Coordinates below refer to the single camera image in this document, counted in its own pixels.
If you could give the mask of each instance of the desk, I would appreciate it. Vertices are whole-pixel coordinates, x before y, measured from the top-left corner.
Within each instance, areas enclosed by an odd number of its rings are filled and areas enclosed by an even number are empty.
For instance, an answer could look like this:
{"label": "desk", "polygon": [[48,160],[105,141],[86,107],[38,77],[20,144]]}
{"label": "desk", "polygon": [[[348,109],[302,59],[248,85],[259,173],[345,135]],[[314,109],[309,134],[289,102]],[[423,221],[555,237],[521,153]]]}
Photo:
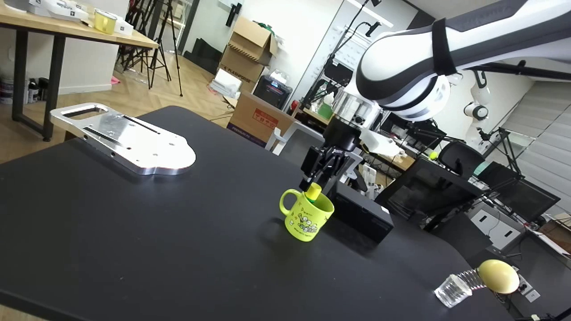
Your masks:
{"label": "desk", "polygon": [[[127,44],[138,48],[155,48],[157,43],[134,32],[132,37],[109,36],[95,28],[84,27],[82,23],[50,19],[27,12],[16,12],[5,7],[0,0],[0,27],[16,28],[16,53],[14,53],[14,98],[13,98],[13,119],[29,125],[38,130],[45,141],[50,141],[54,125],[50,123],[50,110],[57,107],[59,80],[66,48],[66,37],[77,37],[96,43]],[[25,93],[25,64],[29,32],[52,34],[52,64],[50,64],[50,87],[47,93],[47,109],[43,123],[38,123],[23,114],[23,93]]]}
{"label": "desk", "polygon": [[48,319],[510,319],[487,291],[453,310],[432,289],[468,262],[394,219],[375,251],[277,209],[302,173],[204,118],[143,119],[187,137],[196,164],[136,180],[71,139],[0,166],[0,303]]}

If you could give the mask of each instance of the floor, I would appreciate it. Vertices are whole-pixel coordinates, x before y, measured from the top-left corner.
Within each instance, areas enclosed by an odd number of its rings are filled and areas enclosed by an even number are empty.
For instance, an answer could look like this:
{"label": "floor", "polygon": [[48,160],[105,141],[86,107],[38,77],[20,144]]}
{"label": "floor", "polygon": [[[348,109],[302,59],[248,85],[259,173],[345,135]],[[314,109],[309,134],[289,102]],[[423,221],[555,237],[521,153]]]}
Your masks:
{"label": "floor", "polygon": [[[170,68],[175,73],[177,68],[171,57]],[[120,78],[120,84],[111,91],[89,94],[63,94],[59,96],[59,107],[82,102],[100,102],[123,114],[139,116],[164,105],[180,105],[195,110],[196,114],[211,119],[220,126],[227,126],[232,116],[232,109],[223,100],[223,96],[209,87],[214,77],[186,59],[180,59],[184,96],[179,96],[180,91],[177,77],[168,82],[164,77],[164,69],[157,71],[154,89],[148,89],[145,77],[136,71],[116,73],[116,77]],[[41,103],[25,107],[25,114],[36,119],[41,118],[41,110]],[[29,126],[11,121],[11,109],[7,105],[0,105],[0,164],[45,150],[54,144],[61,144],[63,139],[64,132],[55,128],[54,139],[50,143],[45,143],[41,135]],[[0,305],[0,321],[41,319]]]}

